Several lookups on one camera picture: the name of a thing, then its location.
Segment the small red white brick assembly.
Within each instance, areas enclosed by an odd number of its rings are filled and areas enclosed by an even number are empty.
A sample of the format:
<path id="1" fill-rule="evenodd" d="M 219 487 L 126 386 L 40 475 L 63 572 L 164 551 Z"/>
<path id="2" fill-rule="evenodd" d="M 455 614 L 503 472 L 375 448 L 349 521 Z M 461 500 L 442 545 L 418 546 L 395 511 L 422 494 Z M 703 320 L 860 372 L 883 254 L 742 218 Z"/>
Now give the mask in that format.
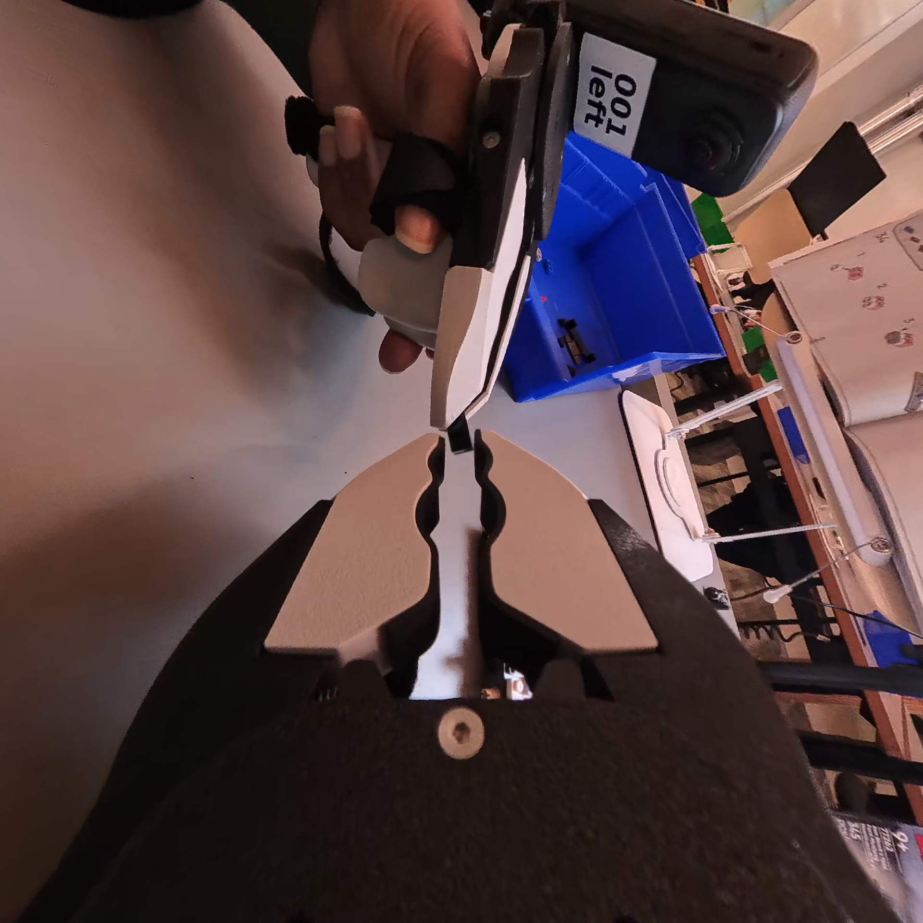
<path id="1" fill-rule="evenodd" d="M 504 664 L 487 670 L 482 678 L 480 698 L 484 700 L 525 701 L 533 698 L 524 675 L 508 670 Z"/>

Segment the wooden background desk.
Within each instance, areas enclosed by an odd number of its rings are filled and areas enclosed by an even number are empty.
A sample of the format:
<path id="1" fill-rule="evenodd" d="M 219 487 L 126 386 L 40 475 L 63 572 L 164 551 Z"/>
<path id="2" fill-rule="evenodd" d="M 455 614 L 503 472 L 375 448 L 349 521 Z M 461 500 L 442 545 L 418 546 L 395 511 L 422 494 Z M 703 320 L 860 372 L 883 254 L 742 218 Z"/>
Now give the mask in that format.
<path id="1" fill-rule="evenodd" d="M 705 254 L 705 256 L 693 258 L 690 266 L 692 267 L 693 274 L 702 286 L 703 298 L 706 301 L 706 306 L 723 306 L 720 304 L 720 298 L 718 298 L 718 295 L 721 293 L 719 288 L 716 287 L 716 282 L 711 272 L 711 264 L 706 259 L 707 256 L 708 254 Z M 782 431 L 777 415 L 777 410 L 782 409 L 782 405 L 785 401 L 782 400 L 782 402 L 780 402 L 776 400 L 776 398 L 780 398 L 780 394 L 777 394 L 775 397 L 772 395 L 759 398 L 756 397 L 756 393 L 759 390 L 758 386 L 762 387 L 765 382 L 759 375 L 749 375 L 747 373 L 741 354 L 736 349 L 736 342 L 732 337 L 733 325 L 730 324 L 729 319 L 724 315 L 716 315 L 712 320 L 718 330 L 729 363 L 732 388 L 728 393 L 730 394 L 732 392 L 734 397 L 744 397 L 744 406 L 749 406 L 751 409 L 754 409 L 761 419 L 761 426 L 766 431 L 766 437 L 772 445 L 775 460 L 791 492 L 793 503 L 798 513 L 798 524 L 819 525 L 823 523 L 824 525 L 832 527 L 826 530 L 819 529 L 807 532 L 812 554 L 816 561 L 815 566 L 828 566 L 826 570 L 822 571 L 820 574 L 826 593 L 824 599 L 828 600 L 831 604 L 850 606 L 851 604 L 847 604 L 844 592 L 844 579 L 848 576 L 847 564 L 860 563 L 860 557 L 858 552 L 854 553 L 848 560 L 845 557 L 848 548 L 852 547 L 852 545 L 848 544 L 848 535 L 845 531 L 846 527 L 840 528 L 840 526 L 835 524 L 835 517 L 832 519 L 834 515 L 832 512 L 833 507 L 829 507 L 826 512 L 815 509 L 816 504 L 813 503 L 812 494 L 810 491 L 806 492 L 805 490 L 803 483 L 804 479 L 796 470 L 797 466 L 794 456 L 791 454 L 789 444 Z M 841 537 L 844 542 L 843 550 L 838 549 L 835 541 L 835 534 Z M 871 648 L 868 648 L 867 644 L 863 646 L 866 640 L 866 635 L 863 633 L 865 631 L 864 626 L 866 624 L 871 625 L 871 621 L 857 618 L 844 610 L 833 609 L 830 606 L 822 606 L 820 602 L 822 596 L 819 595 L 819 592 L 820 591 L 817 589 L 811 590 L 811 593 L 814 594 L 811 600 L 814 600 L 814 596 L 817 596 L 817 600 L 811 604 L 801 604 L 801 607 L 805 608 L 805 606 L 807 606 L 808 608 L 812 608 L 818 614 L 819 618 L 821 617 L 821 609 L 824 609 L 824 611 L 828 613 L 836 613 L 839 630 L 844 639 L 843 644 L 848 648 L 850 663 L 856 667 L 861 666 L 865 668 L 867 673 L 872 668 L 877 668 Z M 851 607 L 857 610 L 860 608 L 858 604 L 851 605 Z M 869 688 L 863 688 L 860 695 L 861 700 L 869 707 L 871 722 L 876 728 L 876 752 L 881 755 L 887 754 L 889 757 L 894 757 L 895 759 L 910 761 L 910 744 L 905 740 L 905 704 L 909 703 L 915 706 L 921 705 L 921 699 L 905 699 L 895 693 Z M 921 786 L 904 782 L 895 783 L 895 785 L 897 790 L 906 796 L 909 805 L 908 810 L 912 812 L 915 823 L 921 826 Z"/>

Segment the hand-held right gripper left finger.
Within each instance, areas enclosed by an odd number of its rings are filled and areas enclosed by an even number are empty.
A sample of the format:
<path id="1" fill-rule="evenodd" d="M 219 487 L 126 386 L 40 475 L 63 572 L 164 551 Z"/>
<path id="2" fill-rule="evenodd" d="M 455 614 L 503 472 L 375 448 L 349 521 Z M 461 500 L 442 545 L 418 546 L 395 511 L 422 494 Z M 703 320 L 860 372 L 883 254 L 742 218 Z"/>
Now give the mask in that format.
<path id="1" fill-rule="evenodd" d="M 437 486 L 430 464 L 441 452 L 441 437 L 422 435 L 336 495 L 265 639 L 268 652 L 397 664 L 428 648 L 398 653 L 387 629 L 430 588 L 432 547 L 417 508 Z"/>

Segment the large blue plastic bin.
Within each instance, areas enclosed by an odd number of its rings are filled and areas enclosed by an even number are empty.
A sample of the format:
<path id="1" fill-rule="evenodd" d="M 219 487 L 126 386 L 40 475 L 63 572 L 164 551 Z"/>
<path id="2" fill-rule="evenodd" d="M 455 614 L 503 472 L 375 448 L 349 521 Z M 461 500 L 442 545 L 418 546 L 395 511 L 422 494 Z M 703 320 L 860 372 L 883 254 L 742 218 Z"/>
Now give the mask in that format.
<path id="1" fill-rule="evenodd" d="M 551 229 L 502 365 L 524 404 L 636 384 L 725 357 L 694 279 L 706 251 L 685 187 L 570 133 Z M 596 361 L 571 376 L 558 318 Z"/>

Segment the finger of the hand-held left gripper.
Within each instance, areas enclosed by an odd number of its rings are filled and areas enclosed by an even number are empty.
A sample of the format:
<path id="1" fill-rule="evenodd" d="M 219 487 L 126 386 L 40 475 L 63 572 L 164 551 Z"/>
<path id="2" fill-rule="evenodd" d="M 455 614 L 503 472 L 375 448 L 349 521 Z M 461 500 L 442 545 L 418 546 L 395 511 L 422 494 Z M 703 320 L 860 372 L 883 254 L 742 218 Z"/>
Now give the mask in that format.
<path id="1" fill-rule="evenodd" d="M 431 425 L 448 431 L 488 400 L 528 287 L 533 258 L 525 242 L 528 192 L 525 161 L 518 166 L 492 270 L 449 268 L 443 286 L 431 381 Z"/>

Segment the toy car set box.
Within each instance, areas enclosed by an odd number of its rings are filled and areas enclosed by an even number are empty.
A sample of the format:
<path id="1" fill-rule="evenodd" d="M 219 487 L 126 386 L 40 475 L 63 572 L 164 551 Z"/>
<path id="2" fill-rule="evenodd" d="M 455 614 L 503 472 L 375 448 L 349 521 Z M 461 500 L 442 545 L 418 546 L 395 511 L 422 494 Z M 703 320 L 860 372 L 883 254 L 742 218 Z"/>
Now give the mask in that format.
<path id="1" fill-rule="evenodd" d="M 833 811 L 851 854 L 901 921 L 922 921 L 922 829 L 891 819 Z"/>

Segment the black office chair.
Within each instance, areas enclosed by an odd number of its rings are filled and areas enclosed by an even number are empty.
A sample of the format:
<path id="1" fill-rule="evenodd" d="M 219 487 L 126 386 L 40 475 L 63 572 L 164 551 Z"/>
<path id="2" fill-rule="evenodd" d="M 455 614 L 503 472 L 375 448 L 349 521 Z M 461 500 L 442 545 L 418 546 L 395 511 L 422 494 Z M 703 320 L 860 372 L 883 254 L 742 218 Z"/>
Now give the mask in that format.
<path id="1" fill-rule="evenodd" d="M 788 185 L 787 191 L 811 238 L 827 229 L 886 178 L 857 126 L 843 122 Z"/>

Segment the green box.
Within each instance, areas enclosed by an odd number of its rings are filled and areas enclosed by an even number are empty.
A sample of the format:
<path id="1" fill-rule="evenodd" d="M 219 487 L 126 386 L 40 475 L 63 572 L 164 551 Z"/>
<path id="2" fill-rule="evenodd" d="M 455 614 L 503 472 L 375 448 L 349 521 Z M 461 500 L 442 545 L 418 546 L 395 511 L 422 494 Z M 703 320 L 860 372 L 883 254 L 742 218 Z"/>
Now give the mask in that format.
<path id="1" fill-rule="evenodd" d="M 724 222 L 721 206 L 714 197 L 701 193 L 690 206 L 707 247 L 724 247 L 735 242 Z"/>

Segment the instruction booklet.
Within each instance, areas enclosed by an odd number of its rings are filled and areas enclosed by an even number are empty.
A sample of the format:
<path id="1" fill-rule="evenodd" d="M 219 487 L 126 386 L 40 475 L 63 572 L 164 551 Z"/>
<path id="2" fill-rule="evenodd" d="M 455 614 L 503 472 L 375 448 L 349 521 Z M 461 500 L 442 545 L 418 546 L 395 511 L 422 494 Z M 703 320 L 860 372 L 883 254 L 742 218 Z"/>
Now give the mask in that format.
<path id="1" fill-rule="evenodd" d="M 770 264 L 798 342 L 772 354 L 848 547 L 921 616 L 921 212 Z"/>

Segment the white book stand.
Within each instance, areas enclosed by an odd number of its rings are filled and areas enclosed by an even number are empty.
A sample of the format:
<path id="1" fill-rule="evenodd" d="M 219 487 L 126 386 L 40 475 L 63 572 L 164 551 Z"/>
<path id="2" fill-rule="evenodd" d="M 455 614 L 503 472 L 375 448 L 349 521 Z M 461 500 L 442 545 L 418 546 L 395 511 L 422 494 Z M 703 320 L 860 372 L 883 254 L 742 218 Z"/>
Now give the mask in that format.
<path id="1" fill-rule="evenodd" d="M 772 386 L 778 389 L 767 395 L 780 394 L 776 400 L 785 401 L 777 415 L 796 469 L 815 509 L 826 512 L 831 505 L 814 474 L 806 436 L 774 358 L 773 363 L 779 379 Z M 688 420 L 686 429 L 675 435 L 679 424 L 672 405 L 664 408 L 635 389 L 622 392 L 620 407 L 655 543 L 691 583 L 709 583 L 717 560 L 759 573 L 772 585 L 797 588 L 797 580 L 808 585 L 805 576 L 816 569 L 814 581 L 822 582 L 820 574 L 828 565 L 815 566 L 807 532 L 832 527 L 798 524 L 791 492 L 761 419 L 744 405 L 730 411 L 729 403 L 719 405 L 723 415 L 705 423 Z M 846 559 L 856 552 L 860 557 L 859 547 L 848 548 Z M 872 567 L 860 558 L 860 563 L 847 568 L 845 595 L 854 586 L 872 595 L 897 580 L 892 563 Z"/>

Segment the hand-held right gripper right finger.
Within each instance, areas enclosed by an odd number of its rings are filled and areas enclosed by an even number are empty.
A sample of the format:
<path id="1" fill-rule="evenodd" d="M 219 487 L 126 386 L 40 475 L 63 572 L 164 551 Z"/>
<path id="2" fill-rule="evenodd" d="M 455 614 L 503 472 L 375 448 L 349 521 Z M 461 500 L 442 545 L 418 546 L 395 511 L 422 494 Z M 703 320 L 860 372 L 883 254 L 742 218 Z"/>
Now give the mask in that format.
<path id="1" fill-rule="evenodd" d="M 506 664 L 652 652 L 658 642 L 590 501 L 549 463 L 476 433 L 477 628 Z"/>

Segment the black pole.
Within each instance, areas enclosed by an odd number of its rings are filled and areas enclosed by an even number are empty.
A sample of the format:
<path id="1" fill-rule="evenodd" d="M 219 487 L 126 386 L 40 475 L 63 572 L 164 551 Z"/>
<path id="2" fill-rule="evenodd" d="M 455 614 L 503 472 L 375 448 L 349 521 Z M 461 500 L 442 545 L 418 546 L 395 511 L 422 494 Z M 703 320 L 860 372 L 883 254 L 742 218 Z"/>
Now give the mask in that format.
<path id="1" fill-rule="evenodd" d="M 758 661 L 757 667 L 777 691 L 842 696 L 875 692 L 922 699 L 922 669 L 916 666 Z"/>
<path id="2" fill-rule="evenodd" d="M 875 744 L 845 736 L 798 730 L 797 737 L 815 769 L 848 772 L 905 786 L 922 786 L 922 763 L 890 756 Z"/>

